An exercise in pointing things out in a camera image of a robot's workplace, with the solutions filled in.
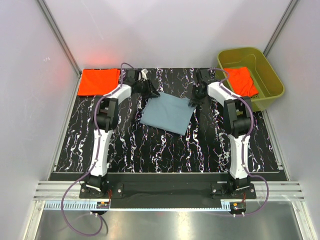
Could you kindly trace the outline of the grey-blue t-shirt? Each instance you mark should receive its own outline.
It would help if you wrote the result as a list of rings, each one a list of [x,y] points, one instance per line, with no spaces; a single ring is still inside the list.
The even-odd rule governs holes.
[[[164,92],[147,101],[140,123],[184,136],[195,108],[186,97],[179,98]]]

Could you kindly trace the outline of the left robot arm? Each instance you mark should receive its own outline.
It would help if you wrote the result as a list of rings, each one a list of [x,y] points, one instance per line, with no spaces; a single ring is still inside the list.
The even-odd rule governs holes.
[[[118,126],[119,105],[133,94],[143,98],[158,98],[160,94],[148,78],[149,71],[144,68],[129,69],[125,77],[113,91],[98,100],[93,112],[93,151],[89,171],[81,180],[80,192],[103,198],[111,191],[108,189],[108,151],[111,136]]]

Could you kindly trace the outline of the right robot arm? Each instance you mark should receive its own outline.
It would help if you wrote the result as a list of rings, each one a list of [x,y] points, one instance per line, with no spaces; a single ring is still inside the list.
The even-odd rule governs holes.
[[[229,74],[222,80],[216,80],[212,71],[218,70],[214,67],[195,71],[196,80],[189,106],[200,106],[205,97],[210,97],[223,106],[223,124],[230,141],[231,164],[227,182],[220,190],[214,190],[212,195],[243,198],[251,184],[248,174],[248,144],[253,130],[251,98],[240,96],[224,86]]]

